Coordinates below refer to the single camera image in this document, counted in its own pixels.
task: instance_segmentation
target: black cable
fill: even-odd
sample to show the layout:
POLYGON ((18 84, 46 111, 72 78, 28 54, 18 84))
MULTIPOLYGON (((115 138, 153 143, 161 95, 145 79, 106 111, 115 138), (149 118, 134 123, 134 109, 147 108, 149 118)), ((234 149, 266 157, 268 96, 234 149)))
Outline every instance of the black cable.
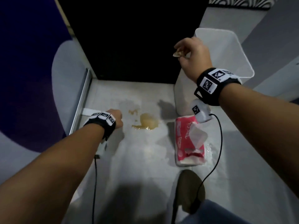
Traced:
POLYGON ((222 151, 222 128, 221 128, 221 124, 220 124, 220 121, 218 119, 218 117, 215 115, 215 114, 209 114, 209 116, 215 116, 216 119, 218 120, 218 123, 219 123, 219 127, 220 127, 220 134, 221 134, 221 145, 220 145, 220 152, 219 152, 219 157, 218 157, 218 160, 215 164, 215 167, 212 169, 212 171, 204 178, 204 180, 201 182, 200 186, 198 187, 198 190, 197 190, 197 195, 198 195, 198 192, 199 192, 199 189, 200 187, 204 184, 204 181, 207 179, 207 177, 210 176, 210 174, 216 169, 218 163, 219 163, 219 160, 220 160, 220 156, 221 156, 221 151, 222 151))
MULTIPOLYGON (((97 189, 97 158, 95 156, 95 191, 97 189)), ((92 224, 95 223, 95 191, 94 191, 94 200, 92 203, 92 224)))

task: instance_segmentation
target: white plastic bin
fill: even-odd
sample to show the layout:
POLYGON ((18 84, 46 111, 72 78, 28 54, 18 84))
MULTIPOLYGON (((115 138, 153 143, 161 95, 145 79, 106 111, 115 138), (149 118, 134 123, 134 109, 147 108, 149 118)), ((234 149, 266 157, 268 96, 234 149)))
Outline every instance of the white plastic bin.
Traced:
MULTIPOLYGON (((214 67, 231 71, 235 75, 240 76, 243 83, 254 76, 251 64, 234 32, 211 28, 197 28, 195 36, 200 38, 209 48, 214 67)), ((194 96, 196 87, 196 84, 188 79, 181 69, 174 86, 176 110, 179 115, 193 115, 190 103, 196 98, 194 96)))

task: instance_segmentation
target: fist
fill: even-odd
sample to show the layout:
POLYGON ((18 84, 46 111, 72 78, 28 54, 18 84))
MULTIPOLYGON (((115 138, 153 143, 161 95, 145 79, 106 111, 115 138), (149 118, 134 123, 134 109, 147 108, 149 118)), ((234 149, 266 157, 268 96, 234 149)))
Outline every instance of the fist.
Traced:
POLYGON ((174 48, 183 51, 185 55, 191 52, 189 59, 181 56, 178 60, 186 76, 195 83, 201 73, 213 67, 208 47, 197 37, 184 38, 174 48))
POLYGON ((109 109, 107 112, 109 112, 115 118, 115 122, 116 122, 115 129, 121 128, 123 126, 123 121, 121 120, 123 115, 121 111, 116 109, 109 109))

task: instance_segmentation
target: black wall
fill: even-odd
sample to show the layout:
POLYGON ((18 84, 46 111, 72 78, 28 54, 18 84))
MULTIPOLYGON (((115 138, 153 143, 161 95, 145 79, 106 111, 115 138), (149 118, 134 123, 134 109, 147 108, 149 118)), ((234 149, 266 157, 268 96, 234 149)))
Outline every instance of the black wall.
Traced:
POLYGON ((58 0, 96 76, 175 83, 173 46, 192 37, 208 0, 58 0))

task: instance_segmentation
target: wristband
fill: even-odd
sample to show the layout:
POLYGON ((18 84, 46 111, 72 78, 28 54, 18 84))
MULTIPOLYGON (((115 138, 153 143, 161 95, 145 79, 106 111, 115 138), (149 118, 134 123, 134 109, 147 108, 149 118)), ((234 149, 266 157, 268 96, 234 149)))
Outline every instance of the wristband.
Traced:
POLYGON ((107 140, 110 137, 110 135, 116 127, 115 118, 109 112, 100 112, 92 114, 92 116, 89 117, 84 126, 90 123, 98 124, 104 128, 105 131, 103 139, 105 140, 107 140))
POLYGON ((212 106, 219 106, 219 96, 222 89, 230 83, 241 84, 239 76, 228 70, 209 68, 205 70, 197 79, 197 89, 194 95, 204 103, 212 106))

